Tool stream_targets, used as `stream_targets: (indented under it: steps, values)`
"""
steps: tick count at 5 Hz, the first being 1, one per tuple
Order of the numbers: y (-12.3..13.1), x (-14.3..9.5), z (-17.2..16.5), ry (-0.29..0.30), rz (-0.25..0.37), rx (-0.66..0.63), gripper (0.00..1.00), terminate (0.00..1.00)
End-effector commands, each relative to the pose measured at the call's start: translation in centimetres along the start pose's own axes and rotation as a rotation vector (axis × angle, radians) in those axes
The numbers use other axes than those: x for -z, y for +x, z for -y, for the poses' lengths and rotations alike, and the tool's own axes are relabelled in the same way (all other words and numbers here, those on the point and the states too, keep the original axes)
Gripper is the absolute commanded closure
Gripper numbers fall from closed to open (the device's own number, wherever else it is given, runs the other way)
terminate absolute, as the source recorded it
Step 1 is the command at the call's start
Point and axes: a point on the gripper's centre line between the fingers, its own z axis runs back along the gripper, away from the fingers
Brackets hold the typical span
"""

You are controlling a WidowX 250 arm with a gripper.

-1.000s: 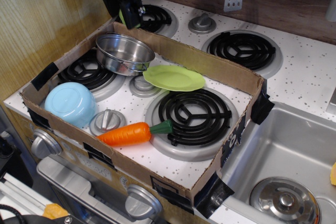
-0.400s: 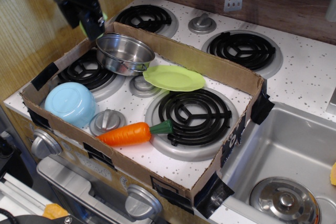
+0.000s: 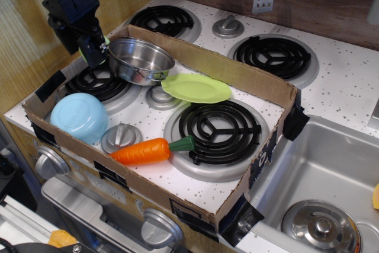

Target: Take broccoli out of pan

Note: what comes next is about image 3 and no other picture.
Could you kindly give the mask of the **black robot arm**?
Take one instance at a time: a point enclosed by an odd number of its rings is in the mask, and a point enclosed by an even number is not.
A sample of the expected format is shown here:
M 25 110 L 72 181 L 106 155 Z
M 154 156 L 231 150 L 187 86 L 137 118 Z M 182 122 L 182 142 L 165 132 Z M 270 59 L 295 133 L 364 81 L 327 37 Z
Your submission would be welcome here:
M 43 0 L 48 24 L 70 54 L 77 51 L 90 68 L 107 58 L 107 44 L 96 11 L 99 0 Z

